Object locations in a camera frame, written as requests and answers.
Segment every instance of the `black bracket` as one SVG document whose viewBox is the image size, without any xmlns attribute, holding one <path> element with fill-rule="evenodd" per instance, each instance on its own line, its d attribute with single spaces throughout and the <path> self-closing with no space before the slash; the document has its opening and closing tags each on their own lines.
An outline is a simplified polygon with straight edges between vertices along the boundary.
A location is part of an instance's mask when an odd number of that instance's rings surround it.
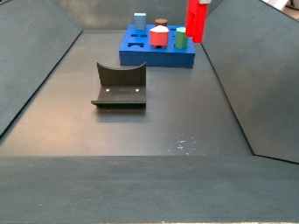
<svg viewBox="0 0 299 224">
<path fill-rule="evenodd" d="M 100 90 L 97 100 L 101 106 L 145 106 L 145 63 L 130 69 L 113 69 L 97 63 Z"/>
</svg>

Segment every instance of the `green cylinder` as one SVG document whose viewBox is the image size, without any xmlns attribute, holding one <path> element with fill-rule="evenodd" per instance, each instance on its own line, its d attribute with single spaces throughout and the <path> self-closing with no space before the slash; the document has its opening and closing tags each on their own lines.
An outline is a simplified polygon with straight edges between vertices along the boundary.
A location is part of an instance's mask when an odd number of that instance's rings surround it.
<svg viewBox="0 0 299 224">
<path fill-rule="evenodd" d="M 174 32 L 174 47 L 178 49 L 185 49 L 188 45 L 188 38 L 185 37 L 185 28 L 176 28 Z"/>
</svg>

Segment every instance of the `hole in blue block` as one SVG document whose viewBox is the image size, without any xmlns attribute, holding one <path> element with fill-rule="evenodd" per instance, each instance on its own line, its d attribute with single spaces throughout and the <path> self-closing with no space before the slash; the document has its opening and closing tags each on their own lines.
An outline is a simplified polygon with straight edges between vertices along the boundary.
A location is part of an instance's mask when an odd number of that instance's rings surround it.
<svg viewBox="0 0 299 224">
<path fill-rule="evenodd" d="M 144 47 L 145 44 L 142 44 L 142 43 L 128 43 L 126 46 L 140 46 L 140 47 Z"/>
</svg>

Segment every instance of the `gray floor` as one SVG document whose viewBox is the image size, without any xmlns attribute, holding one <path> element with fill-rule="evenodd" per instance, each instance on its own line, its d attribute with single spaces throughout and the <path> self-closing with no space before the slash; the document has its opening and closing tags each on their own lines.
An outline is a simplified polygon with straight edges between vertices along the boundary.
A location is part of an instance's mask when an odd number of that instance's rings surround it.
<svg viewBox="0 0 299 224">
<path fill-rule="evenodd" d="M 146 68 L 145 110 L 98 110 L 96 63 L 122 31 L 85 31 L 1 139 L 0 156 L 250 156 L 201 46 L 193 69 Z"/>
<path fill-rule="evenodd" d="M 0 157 L 0 222 L 297 222 L 297 173 L 261 157 Z"/>
</svg>

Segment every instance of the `blue shape sorter block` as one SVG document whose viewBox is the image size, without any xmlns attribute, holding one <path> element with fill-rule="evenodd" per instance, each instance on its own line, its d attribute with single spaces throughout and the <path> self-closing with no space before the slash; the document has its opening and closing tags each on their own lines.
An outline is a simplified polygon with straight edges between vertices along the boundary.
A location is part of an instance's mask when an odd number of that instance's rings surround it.
<svg viewBox="0 0 299 224">
<path fill-rule="evenodd" d="M 154 26 L 148 24 L 144 31 L 134 30 L 130 24 L 126 28 L 122 43 L 118 47 L 118 58 L 121 66 L 149 67 L 192 67 L 194 48 L 188 39 L 186 49 L 174 48 L 174 31 L 180 25 L 168 25 L 169 38 L 165 48 L 153 48 L 149 44 L 149 30 Z"/>
</svg>

